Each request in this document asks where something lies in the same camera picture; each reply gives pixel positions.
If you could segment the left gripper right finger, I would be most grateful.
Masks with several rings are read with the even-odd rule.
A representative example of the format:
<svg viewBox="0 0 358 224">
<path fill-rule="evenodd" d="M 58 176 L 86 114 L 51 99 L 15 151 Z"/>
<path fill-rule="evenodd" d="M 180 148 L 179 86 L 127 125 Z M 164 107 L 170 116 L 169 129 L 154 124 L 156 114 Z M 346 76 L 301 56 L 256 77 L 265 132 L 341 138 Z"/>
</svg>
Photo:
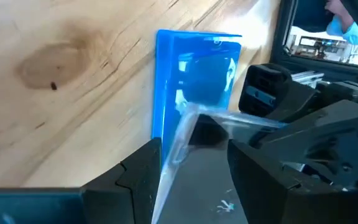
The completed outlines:
<svg viewBox="0 0 358 224">
<path fill-rule="evenodd" d="M 233 139 L 227 160 L 249 223 L 358 224 L 358 190 L 321 182 Z"/>
</svg>

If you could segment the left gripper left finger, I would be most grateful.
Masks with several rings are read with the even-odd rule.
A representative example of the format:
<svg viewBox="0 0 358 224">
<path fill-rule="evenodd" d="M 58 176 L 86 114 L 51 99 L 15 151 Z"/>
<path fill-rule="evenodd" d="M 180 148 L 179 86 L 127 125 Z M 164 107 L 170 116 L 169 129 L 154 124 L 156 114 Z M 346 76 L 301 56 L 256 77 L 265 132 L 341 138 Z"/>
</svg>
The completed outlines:
<svg viewBox="0 0 358 224">
<path fill-rule="evenodd" d="M 161 173 L 160 138 L 154 138 L 84 186 L 88 223 L 150 224 Z"/>
</svg>

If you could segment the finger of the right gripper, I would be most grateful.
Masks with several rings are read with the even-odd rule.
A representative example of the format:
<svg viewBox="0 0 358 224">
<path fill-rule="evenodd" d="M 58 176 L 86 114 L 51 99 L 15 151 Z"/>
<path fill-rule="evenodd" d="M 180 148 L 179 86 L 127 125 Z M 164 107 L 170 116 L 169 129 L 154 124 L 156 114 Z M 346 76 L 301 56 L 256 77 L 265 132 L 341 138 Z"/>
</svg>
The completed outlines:
<svg viewBox="0 0 358 224">
<path fill-rule="evenodd" d="M 357 186 L 358 104 L 338 101 L 250 145 L 280 162 L 305 164 L 336 185 Z"/>
<path fill-rule="evenodd" d="M 239 110 L 276 121 L 295 121 L 313 111 L 318 72 L 292 73 L 272 63 L 251 65 L 239 99 Z"/>
</svg>

